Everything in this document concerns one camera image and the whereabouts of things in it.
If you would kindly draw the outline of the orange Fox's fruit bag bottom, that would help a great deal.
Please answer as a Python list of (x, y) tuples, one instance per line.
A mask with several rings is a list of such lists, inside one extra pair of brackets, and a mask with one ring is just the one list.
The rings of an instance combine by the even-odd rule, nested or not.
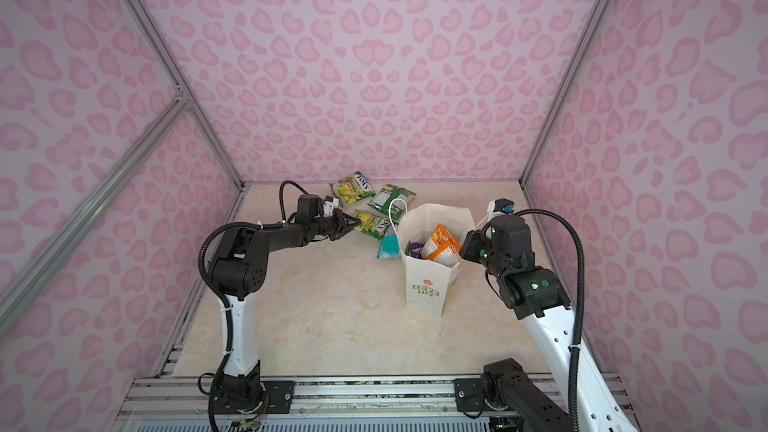
[(420, 257), (452, 268), (461, 260), (460, 250), (461, 244), (444, 225), (438, 224), (423, 244)]

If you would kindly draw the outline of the teal white snack bag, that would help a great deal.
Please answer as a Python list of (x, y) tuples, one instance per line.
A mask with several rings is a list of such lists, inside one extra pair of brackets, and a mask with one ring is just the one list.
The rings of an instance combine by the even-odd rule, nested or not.
[(398, 259), (400, 256), (397, 236), (395, 234), (385, 235), (380, 241), (377, 257), (379, 259)]

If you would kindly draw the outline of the green white snack bag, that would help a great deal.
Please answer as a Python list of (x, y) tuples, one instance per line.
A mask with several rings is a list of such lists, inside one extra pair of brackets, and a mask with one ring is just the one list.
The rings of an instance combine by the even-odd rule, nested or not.
[(386, 184), (373, 196), (368, 206), (386, 215), (392, 222), (398, 223), (415, 196), (416, 193), (409, 189)]

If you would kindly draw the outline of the purple Fox's berries bag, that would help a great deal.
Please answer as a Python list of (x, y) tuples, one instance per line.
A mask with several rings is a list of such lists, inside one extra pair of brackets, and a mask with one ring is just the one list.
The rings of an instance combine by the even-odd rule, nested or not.
[(407, 253), (410, 257), (422, 259), (422, 251), (424, 245), (418, 242), (409, 242), (407, 247)]

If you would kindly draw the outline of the white paper bag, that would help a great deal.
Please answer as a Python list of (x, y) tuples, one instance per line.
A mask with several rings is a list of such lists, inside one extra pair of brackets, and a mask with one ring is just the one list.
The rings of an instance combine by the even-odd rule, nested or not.
[(426, 314), (440, 317), (443, 314), (447, 292), (463, 267), (463, 260), (452, 268), (424, 259), (410, 257), (409, 242), (424, 244), (438, 224), (444, 225), (461, 244), (466, 234), (476, 227), (468, 208), (427, 203), (408, 208), (394, 233), (399, 241), (401, 261), (405, 271), (406, 306)]

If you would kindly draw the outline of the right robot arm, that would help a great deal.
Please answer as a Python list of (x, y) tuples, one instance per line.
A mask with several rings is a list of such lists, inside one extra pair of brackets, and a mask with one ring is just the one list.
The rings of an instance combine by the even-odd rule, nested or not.
[(467, 234), (464, 260), (481, 265), (502, 303), (534, 338), (565, 405), (559, 407), (513, 359), (483, 368), (480, 408), (516, 413), (533, 431), (633, 431), (584, 340), (584, 281), (570, 299), (558, 276), (537, 264), (527, 211), (496, 211)]

